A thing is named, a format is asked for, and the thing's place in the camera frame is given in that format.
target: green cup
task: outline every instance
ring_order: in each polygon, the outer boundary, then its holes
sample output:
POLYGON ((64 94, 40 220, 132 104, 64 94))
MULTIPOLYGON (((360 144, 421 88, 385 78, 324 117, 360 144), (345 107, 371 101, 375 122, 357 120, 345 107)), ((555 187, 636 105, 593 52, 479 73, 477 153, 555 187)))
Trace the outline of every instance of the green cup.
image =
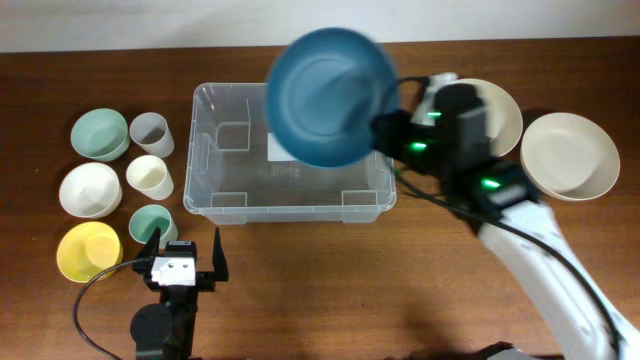
POLYGON ((129 234, 133 240, 146 244, 156 227, 160 228, 160 249, 169 241, 178 240, 178 228, 169 210, 160 205, 143 206, 133 213, 129 221, 129 234))
POLYGON ((129 147, 129 127, 119 112, 96 109, 82 115, 71 130, 71 145, 96 161, 115 160, 129 147))

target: table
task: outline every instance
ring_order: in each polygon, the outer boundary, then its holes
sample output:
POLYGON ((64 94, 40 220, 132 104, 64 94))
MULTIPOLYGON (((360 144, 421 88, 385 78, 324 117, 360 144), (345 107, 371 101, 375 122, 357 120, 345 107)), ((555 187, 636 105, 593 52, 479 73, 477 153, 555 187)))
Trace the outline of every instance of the table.
MULTIPOLYGON (((495 82, 529 124, 552 111, 593 119, 622 160, 606 196, 549 200, 571 246, 620 311, 640 326, 640 38, 436 42, 385 45, 402 75, 456 71, 495 82)), ((56 247, 83 220, 57 190, 87 160, 70 144, 75 120, 109 107, 130 122, 146 111, 169 121, 166 159, 175 191, 165 201, 198 267, 210 270, 214 224, 182 205, 193 90, 203 82, 262 82, 280 47, 0 55, 0 343, 5 359, 101 359, 71 319, 79 284, 57 270, 56 247)), ((126 184, 132 143, 109 163, 123 185, 104 222, 124 258, 141 245, 132 213, 151 203, 126 184)), ((517 159, 519 149, 510 155, 517 159)), ((430 189, 429 179, 412 178, 430 189)), ((529 353, 558 351, 510 273, 460 221, 402 194, 373 224, 262 223, 222 227, 230 281, 200 296, 194 355, 205 359, 383 359, 473 351, 504 340, 529 353)), ((99 344, 132 358, 129 322, 156 302, 130 270, 92 288, 81 322, 99 344)))

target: plastic bin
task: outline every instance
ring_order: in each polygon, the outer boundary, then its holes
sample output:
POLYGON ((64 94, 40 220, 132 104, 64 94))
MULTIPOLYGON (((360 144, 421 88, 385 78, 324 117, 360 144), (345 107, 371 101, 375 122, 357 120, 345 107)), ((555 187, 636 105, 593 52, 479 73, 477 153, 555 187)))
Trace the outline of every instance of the plastic bin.
POLYGON ((216 224, 284 221, 368 223, 396 202, 380 153, 339 169, 269 161, 264 84, 196 88, 184 205, 216 224))

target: green bowl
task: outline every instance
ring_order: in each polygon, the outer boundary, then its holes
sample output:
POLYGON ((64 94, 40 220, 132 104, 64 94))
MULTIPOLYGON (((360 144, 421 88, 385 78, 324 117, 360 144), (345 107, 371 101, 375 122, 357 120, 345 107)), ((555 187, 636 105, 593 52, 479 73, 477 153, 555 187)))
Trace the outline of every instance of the green bowl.
POLYGON ((71 130, 71 145, 80 155, 107 162, 129 147, 129 127, 119 112, 96 109, 82 115, 71 130))

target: white label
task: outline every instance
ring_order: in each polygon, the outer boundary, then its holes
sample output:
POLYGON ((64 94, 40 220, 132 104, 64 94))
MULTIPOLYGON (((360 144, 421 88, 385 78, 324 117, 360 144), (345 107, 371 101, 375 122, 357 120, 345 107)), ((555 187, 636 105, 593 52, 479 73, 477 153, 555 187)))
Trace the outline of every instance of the white label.
POLYGON ((268 161, 296 161, 287 150, 278 142, 272 133, 267 134, 267 160, 268 161))

